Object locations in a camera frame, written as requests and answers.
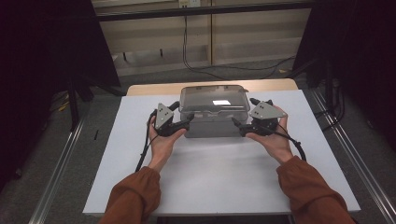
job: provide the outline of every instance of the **white tabletop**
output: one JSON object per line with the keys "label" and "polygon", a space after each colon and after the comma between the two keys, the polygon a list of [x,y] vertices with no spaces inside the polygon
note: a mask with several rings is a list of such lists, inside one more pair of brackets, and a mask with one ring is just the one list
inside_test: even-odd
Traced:
{"label": "white tabletop", "polygon": [[[307,160],[349,211],[360,207],[301,91],[248,92],[273,100],[289,114],[290,136],[302,143]],[[113,186],[134,172],[149,114],[158,103],[179,95],[123,97],[106,151],[83,213],[101,216]],[[176,111],[175,121],[179,120]],[[293,153],[299,155],[296,148]],[[143,165],[150,159],[148,153]],[[191,139],[182,136],[161,172],[162,199],[154,216],[273,215],[290,213],[289,199],[277,182],[278,164],[258,143],[242,137]]]}

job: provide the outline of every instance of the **brown long-sleeve shirt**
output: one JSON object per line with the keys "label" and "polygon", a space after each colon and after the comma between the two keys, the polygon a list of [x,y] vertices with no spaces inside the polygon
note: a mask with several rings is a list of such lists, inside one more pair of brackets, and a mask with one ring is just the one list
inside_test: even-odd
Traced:
{"label": "brown long-sleeve shirt", "polygon": [[[305,161],[294,157],[276,171],[298,224],[355,223],[341,195],[330,189],[320,173]],[[160,175],[143,167],[114,186],[100,223],[143,223],[160,199]]]}

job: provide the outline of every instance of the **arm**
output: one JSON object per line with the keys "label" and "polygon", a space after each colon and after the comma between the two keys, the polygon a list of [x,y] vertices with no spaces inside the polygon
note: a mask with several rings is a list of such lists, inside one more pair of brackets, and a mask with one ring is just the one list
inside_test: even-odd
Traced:
{"label": "arm", "polygon": [[105,215],[99,223],[142,223],[160,204],[160,171],[173,151],[176,140],[186,132],[181,129],[169,137],[158,136],[149,125],[151,161],[148,167],[128,175],[111,190]]}
{"label": "arm", "polygon": [[[283,129],[278,127],[276,131],[287,134],[287,122],[287,117],[281,118],[279,125]],[[279,185],[290,198],[290,210],[297,223],[355,223],[341,195],[326,184],[314,167],[293,157],[289,140],[276,134],[260,136],[248,133],[246,137],[262,144],[268,154],[280,163],[276,170]]]}

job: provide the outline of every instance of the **wall outlet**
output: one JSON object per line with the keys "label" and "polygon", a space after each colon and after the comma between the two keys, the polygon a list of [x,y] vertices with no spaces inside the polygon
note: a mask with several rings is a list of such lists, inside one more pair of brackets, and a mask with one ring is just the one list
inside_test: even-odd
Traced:
{"label": "wall outlet", "polygon": [[178,0],[178,7],[183,8],[189,6],[190,6],[190,0]]}
{"label": "wall outlet", "polygon": [[200,7],[201,0],[190,0],[190,7]]}

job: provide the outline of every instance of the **person's right hand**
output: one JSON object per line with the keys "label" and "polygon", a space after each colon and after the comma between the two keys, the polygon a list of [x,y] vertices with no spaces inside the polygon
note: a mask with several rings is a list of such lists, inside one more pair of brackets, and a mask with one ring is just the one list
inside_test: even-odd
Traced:
{"label": "person's right hand", "polygon": [[[274,105],[274,107],[283,111],[278,106]],[[288,115],[286,115],[286,117],[280,118],[279,125],[276,127],[276,131],[278,133],[283,133],[287,135],[285,131],[287,131],[288,129]],[[270,154],[270,156],[276,159],[280,164],[283,164],[284,162],[293,158],[293,154],[290,150],[289,139],[286,139],[274,133],[267,136],[261,136],[255,133],[247,133],[246,137],[251,138],[256,142],[262,144],[267,150],[268,154]]]}

